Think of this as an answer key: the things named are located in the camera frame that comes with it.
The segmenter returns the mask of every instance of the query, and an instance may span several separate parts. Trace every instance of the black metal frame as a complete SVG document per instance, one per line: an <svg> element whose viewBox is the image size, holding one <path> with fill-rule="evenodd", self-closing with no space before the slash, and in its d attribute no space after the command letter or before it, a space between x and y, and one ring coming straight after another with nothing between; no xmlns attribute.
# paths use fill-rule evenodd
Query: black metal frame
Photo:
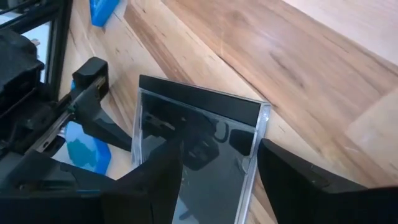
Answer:
<svg viewBox="0 0 398 224"><path fill-rule="evenodd" d="M0 25L0 29L12 29L14 32L23 34L46 22L52 22L45 69L45 83L49 86L49 96L52 100L58 100L72 3L72 0L26 1L12 10L29 10Z"/></svg>

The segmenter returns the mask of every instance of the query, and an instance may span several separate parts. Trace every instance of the black top edge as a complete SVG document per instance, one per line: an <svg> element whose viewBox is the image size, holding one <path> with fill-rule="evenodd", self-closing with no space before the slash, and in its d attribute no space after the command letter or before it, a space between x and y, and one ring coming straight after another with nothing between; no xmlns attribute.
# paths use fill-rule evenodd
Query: black top edge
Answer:
<svg viewBox="0 0 398 224"><path fill-rule="evenodd" d="M147 75L140 75L139 87L252 127L257 124L261 104L254 101Z"/></svg>

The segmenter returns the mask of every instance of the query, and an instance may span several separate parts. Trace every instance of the wooden floor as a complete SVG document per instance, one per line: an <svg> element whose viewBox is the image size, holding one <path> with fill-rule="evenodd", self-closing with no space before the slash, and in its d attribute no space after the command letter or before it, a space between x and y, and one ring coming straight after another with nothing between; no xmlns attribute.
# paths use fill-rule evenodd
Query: wooden floor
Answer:
<svg viewBox="0 0 398 224"><path fill-rule="evenodd" d="M395 0L125 0L99 29L74 1L61 94L95 55L109 62L103 107L128 133L139 74L268 100L267 138L368 187L396 185L397 12ZM128 171L113 163L115 178ZM247 223L274 222L257 178Z"/></svg>

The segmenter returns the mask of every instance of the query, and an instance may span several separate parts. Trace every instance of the blue plastic container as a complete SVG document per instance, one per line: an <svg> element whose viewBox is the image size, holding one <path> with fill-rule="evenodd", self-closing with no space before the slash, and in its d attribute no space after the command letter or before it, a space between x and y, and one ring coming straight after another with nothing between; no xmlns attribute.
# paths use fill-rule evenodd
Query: blue plastic container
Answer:
<svg viewBox="0 0 398 224"><path fill-rule="evenodd" d="M65 127L65 141L71 165L106 174L111 162L111 151L105 142L85 134L83 127L72 121Z"/></svg>
<svg viewBox="0 0 398 224"><path fill-rule="evenodd" d="M90 0L91 23L103 27L119 4L119 0Z"/></svg>

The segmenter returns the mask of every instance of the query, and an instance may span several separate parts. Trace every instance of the blue plastic object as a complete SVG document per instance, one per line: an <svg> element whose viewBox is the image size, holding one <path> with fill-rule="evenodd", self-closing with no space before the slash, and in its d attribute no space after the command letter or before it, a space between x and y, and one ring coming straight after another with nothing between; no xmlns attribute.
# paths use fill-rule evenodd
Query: blue plastic object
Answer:
<svg viewBox="0 0 398 224"><path fill-rule="evenodd" d="M119 0L90 0L91 23L103 27L119 4Z"/></svg>
<svg viewBox="0 0 398 224"><path fill-rule="evenodd" d="M82 126L72 121L65 127L65 140L71 165L105 175L111 161L105 142L85 134Z"/></svg>

